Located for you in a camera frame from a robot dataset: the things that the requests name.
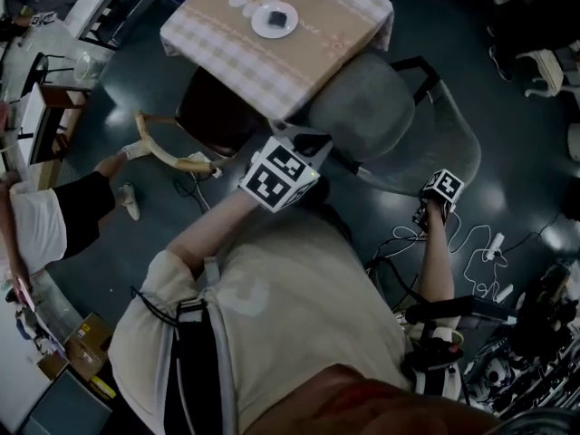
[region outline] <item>cardboard box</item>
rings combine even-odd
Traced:
[[[36,365],[53,382],[66,367],[66,360],[58,354],[46,354]]]
[[[85,381],[96,375],[109,360],[112,332],[96,314],[90,314],[64,342],[69,363]]]

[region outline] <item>white plate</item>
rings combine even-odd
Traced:
[[[279,11],[286,15],[286,26],[277,27],[268,24],[268,18],[273,11]],[[252,15],[252,29],[261,37],[266,39],[279,39],[294,31],[298,26],[298,13],[295,8],[284,2],[270,2],[260,6]]]

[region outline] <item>white sneaker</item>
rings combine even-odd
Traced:
[[[127,182],[121,187],[121,191],[125,194],[125,202],[123,203],[123,206],[127,209],[129,216],[131,216],[133,220],[138,221],[141,217],[141,212],[139,210],[137,199],[135,198],[135,188],[133,187],[133,184]]]
[[[151,150],[147,148],[143,140],[136,141],[131,145],[125,145],[121,151],[124,151],[127,155],[127,160],[135,160],[136,158],[140,158],[145,155],[149,155]]]

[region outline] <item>sneaker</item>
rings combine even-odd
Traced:
[[[127,209],[129,216],[131,216],[133,220],[138,221],[141,217],[141,212],[139,210],[139,205],[137,204],[137,199],[135,198],[135,188],[133,187],[133,184],[127,182],[120,188],[120,190],[125,195],[123,206]]]
[[[127,155],[127,160],[135,160],[136,158],[140,158],[145,155],[149,155],[151,150],[145,145],[143,140],[136,141],[131,145],[125,145],[121,151],[124,151]]]
[[[495,45],[491,45],[489,47],[488,55],[489,55],[489,58],[491,58],[491,61],[496,65],[496,69],[498,70],[499,77],[501,77],[501,79],[505,82],[512,82],[514,78],[511,76],[511,74],[509,73],[508,70],[505,70],[499,64],[498,59],[496,58],[496,46]]]

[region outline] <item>wooden chair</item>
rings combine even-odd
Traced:
[[[195,72],[174,117],[138,111],[136,121],[141,137],[160,160],[177,169],[201,173],[226,165],[257,131],[269,131],[266,118],[202,68]],[[179,125],[221,159],[199,163],[170,155],[150,136],[151,122]]]

